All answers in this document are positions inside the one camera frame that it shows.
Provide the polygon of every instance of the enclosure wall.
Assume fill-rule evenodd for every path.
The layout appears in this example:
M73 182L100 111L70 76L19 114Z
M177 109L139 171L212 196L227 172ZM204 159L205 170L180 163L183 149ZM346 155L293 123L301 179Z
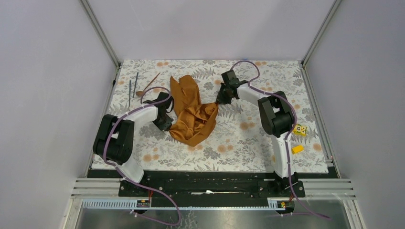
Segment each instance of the enclosure wall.
M115 67L78 0L0 3L0 228L58 228Z
M301 60L333 0L90 0L124 59Z
M367 228L404 225L405 2L343 1L308 73Z

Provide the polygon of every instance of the floral tablecloth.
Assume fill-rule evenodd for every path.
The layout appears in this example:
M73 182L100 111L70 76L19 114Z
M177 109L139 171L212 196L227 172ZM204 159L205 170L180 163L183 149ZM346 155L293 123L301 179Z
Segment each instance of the floral tablecloth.
M297 172L326 173L327 166L320 144L315 116L297 61L254 61L261 72L252 85L270 92L284 91L294 105L298 123L308 127L307 135L293 134L292 146L303 145L304 150L293 155ZM109 114L121 116L128 111L129 80L132 90L139 72L137 91L143 90L159 72L151 86L170 88L169 79L191 75L200 88L202 103L214 102L222 82L221 73L228 71L235 61L199 60L126 60L117 79ZM234 68L240 80L257 75L256 69L241 63ZM160 89L154 89L145 99L155 99ZM131 98L130 109L140 105L139 98ZM169 116L176 120L174 112ZM181 171L249 171L272 172L275 157L269 136L260 124L259 110L247 101L233 100L220 105L217 124L211 135L196 147L174 140L169 132L161 132L153 123L145 124L134 135L135 154L143 169ZM112 168L95 155L93 169Z

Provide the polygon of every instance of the orange cloth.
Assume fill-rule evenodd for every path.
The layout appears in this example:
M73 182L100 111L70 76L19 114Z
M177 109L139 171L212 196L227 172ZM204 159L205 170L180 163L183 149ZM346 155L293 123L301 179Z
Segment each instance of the orange cloth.
M177 122L171 126L171 136L189 146L196 146L210 135L216 125L218 104L201 104L198 85L190 75L178 83L170 78L170 91L174 99Z

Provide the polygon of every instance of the table surface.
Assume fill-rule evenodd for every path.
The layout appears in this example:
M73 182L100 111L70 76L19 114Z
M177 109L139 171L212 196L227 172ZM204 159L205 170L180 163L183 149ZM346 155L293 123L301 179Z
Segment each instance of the table surface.
M236 61L199 60L126 60L124 61L109 107L109 114L121 116L129 109L140 106L140 99L131 97L128 107L129 81L133 90L139 72L137 91L151 84L170 88L169 79L176 80L191 75L199 86L202 103L215 101L222 82L221 73L229 70ZM302 145L304 150L293 155L294 167L300 173L327 173L327 165L320 143L315 116L297 61L253 61L260 69L260 78L252 85L269 92L284 91L293 104L298 123L308 127L307 135L291 137L292 146ZM234 68L239 80L257 76L256 69L241 63ZM160 89L153 89L144 99L155 99ZM169 113L175 121L174 112ZM177 171L249 171L273 172L275 157L270 137L264 132L259 110L247 101L236 100L220 105L217 124L211 135L190 147L174 140L169 132L161 132L153 123L147 123L134 134L133 155L143 169ZM95 155L92 169L113 169Z
M339 200L310 200L306 202L311 210L321 212L333 218L332 221L316 216L280 217L271 210L182 210L182 220L178 227L158 224L141 217L134 218L129 210L88 209L80 212L78 229L350 229L350 223L344 204ZM294 212L307 212L295 201ZM174 210L148 210L144 215L165 222L176 222L177 212Z

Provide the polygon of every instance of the yellow cube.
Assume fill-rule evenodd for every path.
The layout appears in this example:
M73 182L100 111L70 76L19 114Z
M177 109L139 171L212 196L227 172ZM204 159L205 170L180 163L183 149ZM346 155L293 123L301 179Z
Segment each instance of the yellow cube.
M301 152L302 150L304 150L303 146L301 146L301 145L296 146L296 147L292 148L292 154L297 154L297 153Z
M293 132L294 132L296 135L306 136L306 135L307 135L307 127L304 126L304 125L297 124L297 125L294 127Z

